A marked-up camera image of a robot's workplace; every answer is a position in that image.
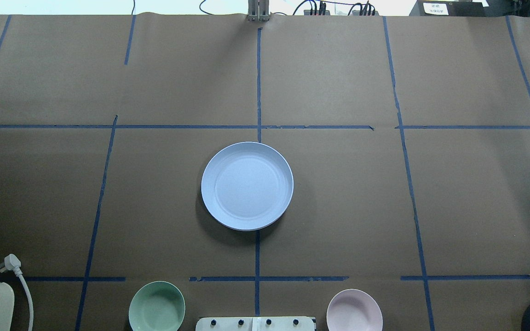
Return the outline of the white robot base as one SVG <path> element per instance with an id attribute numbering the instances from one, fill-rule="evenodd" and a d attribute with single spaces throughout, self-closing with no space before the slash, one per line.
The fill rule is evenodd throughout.
<path id="1" fill-rule="evenodd" d="M 248 316 L 200 318 L 196 331 L 316 331 L 309 316 Z"/>

